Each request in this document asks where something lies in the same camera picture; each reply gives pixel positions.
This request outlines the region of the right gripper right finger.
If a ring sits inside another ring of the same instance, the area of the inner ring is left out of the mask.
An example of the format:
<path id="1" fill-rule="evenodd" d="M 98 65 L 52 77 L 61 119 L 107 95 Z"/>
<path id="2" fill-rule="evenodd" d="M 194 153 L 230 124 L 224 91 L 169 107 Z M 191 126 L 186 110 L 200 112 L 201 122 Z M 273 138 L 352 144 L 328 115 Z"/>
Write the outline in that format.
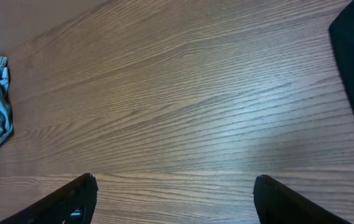
<path id="1" fill-rule="evenodd" d="M 269 175 L 256 178 L 253 196 L 261 224 L 350 224 Z"/>

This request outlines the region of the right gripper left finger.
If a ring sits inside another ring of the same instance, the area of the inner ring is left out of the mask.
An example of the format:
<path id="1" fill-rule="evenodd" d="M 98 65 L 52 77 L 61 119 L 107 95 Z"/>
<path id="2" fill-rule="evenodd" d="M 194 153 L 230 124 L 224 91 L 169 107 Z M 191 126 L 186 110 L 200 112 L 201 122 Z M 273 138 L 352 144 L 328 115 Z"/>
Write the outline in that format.
<path id="1" fill-rule="evenodd" d="M 90 224 L 98 185 L 85 173 L 0 224 Z"/>

